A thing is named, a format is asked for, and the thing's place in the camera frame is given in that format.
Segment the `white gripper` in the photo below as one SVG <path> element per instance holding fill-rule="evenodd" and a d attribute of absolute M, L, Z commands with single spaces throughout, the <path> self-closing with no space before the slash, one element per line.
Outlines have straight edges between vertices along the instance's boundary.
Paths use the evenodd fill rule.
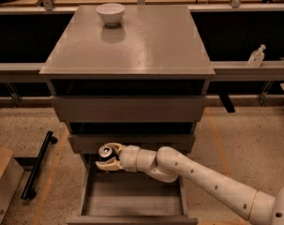
<path fill-rule="evenodd" d="M 109 142 L 104 145 L 112 145 L 119 155 L 119 160 L 115 157 L 106 161 L 97 161 L 97 167 L 105 172 L 116 172 L 125 170 L 134 173 L 137 171 L 137 156 L 141 150 L 139 146 L 129 145 L 123 146 L 118 142 Z"/>

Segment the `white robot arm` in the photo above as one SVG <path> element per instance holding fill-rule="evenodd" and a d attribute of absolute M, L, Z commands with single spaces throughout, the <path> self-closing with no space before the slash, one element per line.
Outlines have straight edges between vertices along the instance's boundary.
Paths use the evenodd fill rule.
<path fill-rule="evenodd" d="M 96 165 L 105 172 L 142 172 L 165 183 L 183 176 L 251 225 L 284 225 L 284 187 L 273 197 L 197 163 L 179 151 L 109 142 L 98 149 Z"/>

